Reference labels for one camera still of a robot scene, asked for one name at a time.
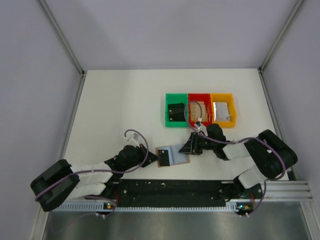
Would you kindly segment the brown leather card holder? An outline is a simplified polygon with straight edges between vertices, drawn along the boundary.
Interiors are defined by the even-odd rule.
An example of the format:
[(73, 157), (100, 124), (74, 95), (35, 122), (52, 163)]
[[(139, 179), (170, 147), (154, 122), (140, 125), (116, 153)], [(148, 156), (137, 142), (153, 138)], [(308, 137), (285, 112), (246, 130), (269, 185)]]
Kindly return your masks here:
[(168, 150), (169, 152), (169, 162), (170, 166), (183, 165), (190, 163), (190, 157), (187, 154), (179, 153), (180, 148), (183, 144), (176, 144), (170, 146), (162, 146), (155, 149), (155, 153), (158, 156), (158, 150)]

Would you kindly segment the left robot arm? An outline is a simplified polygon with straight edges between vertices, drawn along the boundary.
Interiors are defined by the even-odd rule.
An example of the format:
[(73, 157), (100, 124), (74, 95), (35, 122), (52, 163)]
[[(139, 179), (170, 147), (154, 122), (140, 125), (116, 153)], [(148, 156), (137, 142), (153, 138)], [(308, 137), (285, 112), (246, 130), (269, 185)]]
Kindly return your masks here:
[(126, 130), (124, 138), (127, 144), (123, 149), (101, 163), (74, 165), (60, 159), (36, 177), (30, 188), (42, 210), (50, 212), (65, 201), (78, 198), (109, 198), (114, 191), (113, 183), (159, 159), (149, 150), (146, 138), (137, 130)]

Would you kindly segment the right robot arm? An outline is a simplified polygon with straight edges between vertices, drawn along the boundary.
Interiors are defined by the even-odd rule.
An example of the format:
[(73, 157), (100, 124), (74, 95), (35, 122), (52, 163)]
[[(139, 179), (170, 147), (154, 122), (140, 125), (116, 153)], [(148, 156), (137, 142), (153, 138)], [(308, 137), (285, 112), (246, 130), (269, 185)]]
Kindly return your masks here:
[(233, 180), (233, 192), (239, 198), (245, 198), (253, 186), (263, 181), (282, 178), (285, 171), (298, 162), (297, 154), (269, 129), (256, 137), (229, 141), (218, 124), (212, 123), (201, 131), (203, 126), (199, 122), (195, 124), (195, 130), (179, 153), (201, 155), (206, 150), (213, 151), (217, 158), (224, 161), (252, 159), (254, 165)]

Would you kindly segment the green plastic bin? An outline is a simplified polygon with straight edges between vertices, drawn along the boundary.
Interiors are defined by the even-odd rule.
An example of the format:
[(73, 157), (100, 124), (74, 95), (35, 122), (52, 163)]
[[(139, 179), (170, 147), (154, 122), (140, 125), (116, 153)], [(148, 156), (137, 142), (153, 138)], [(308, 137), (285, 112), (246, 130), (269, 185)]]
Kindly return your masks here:
[(184, 111), (189, 102), (187, 93), (165, 94), (165, 126), (167, 128), (186, 128)]

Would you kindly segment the yellow plastic bin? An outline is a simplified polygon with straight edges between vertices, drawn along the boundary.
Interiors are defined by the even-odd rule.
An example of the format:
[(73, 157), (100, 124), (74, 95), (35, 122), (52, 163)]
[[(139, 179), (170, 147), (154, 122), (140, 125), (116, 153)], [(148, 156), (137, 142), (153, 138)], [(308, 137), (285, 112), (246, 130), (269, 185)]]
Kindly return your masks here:
[(211, 93), (212, 123), (221, 128), (234, 128), (237, 121), (237, 112), (234, 98), (231, 93)]

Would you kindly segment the red plastic bin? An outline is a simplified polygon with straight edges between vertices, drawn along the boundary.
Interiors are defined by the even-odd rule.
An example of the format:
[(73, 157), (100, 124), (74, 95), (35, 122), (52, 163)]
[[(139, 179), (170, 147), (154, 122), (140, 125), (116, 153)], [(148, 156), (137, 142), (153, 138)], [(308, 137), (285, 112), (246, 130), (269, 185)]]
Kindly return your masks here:
[(209, 93), (189, 93), (189, 122), (194, 125), (201, 118), (201, 123), (208, 126), (213, 121), (213, 107)]

